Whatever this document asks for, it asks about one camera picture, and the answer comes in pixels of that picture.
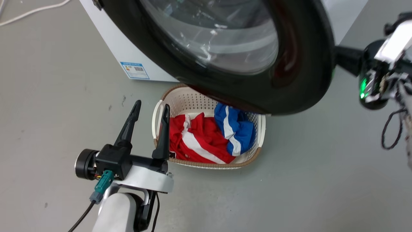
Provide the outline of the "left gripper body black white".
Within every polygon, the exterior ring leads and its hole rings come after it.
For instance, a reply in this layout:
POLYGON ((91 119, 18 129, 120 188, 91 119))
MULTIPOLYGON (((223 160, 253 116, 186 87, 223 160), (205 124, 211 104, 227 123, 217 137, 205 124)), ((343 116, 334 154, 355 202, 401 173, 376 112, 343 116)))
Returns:
POLYGON ((168 174, 166 160, 139 157, 130 154, 128 147, 106 144, 101 151, 85 149, 75 162, 78 178, 94 180, 105 170, 114 173, 114 184, 133 190, 170 193, 174 180, 168 174))

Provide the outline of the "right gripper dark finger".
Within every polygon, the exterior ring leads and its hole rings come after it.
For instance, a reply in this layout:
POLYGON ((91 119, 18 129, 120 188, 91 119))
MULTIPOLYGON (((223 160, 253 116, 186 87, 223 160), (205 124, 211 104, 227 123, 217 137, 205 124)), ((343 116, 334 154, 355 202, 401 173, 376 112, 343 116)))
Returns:
POLYGON ((362 68, 362 58, 365 50, 345 46, 334 47, 335 64, 353 76, 359 76, 362 68))

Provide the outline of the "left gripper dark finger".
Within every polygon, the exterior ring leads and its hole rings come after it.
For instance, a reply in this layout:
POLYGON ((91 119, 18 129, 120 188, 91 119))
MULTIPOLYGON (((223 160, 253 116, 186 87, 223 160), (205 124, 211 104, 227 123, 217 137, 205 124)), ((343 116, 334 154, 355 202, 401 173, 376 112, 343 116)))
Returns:
POLYGON ((156 141, 152 158, 155 160, 169 160, 170 106, 168 104, 156 104, 152 118, 152 134, 154 141, 156 141))
POLYGON ((139 114, 140 114, 140 109, 141 109, 141 100, 137 100, 130 111, 130 114, 128 115, 128 118, 126 119, 124 126, 122 127, 115 143, 114 146, 117 147, 126 147, 128 149, 132 149, 132 136, 133 136, 133 130, 135 126, 135 122, 138 121, 139 119, 139 114))

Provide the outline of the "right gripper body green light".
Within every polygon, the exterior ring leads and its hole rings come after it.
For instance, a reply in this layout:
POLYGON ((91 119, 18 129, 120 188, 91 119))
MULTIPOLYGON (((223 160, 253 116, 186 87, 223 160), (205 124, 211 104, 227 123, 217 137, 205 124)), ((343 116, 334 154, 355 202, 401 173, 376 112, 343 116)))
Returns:
POLYGON ((411 13, 400 13, 393 24, 386 24, 384 35, 363 53, 359 101, 368 110, 379 110, 390 99, 400 101, 398 83, 411 94, 411 13))

